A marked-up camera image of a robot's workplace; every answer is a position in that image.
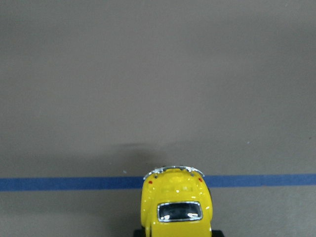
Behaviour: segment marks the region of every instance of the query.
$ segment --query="blue stripe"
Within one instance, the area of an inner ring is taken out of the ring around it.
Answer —
[[[316,185],[316,174],[211,175],[211,188]],[[0,192],[140,189],[142,177],[0,178]]]

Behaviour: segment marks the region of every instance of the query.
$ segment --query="car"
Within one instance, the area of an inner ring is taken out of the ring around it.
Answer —
[[[204,174],[166,166],[144,177],[141,225],[146,237],[211,237],[212,198]]]

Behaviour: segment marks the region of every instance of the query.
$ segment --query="gray surface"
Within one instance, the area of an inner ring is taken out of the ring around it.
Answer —
[[[315,11],[307,0],[1,1],[0,176],[315,173]],[[314,195],[214,189],[213,227],[313,237]],[[132,235],[139,199],[0,193],[0,235]]]

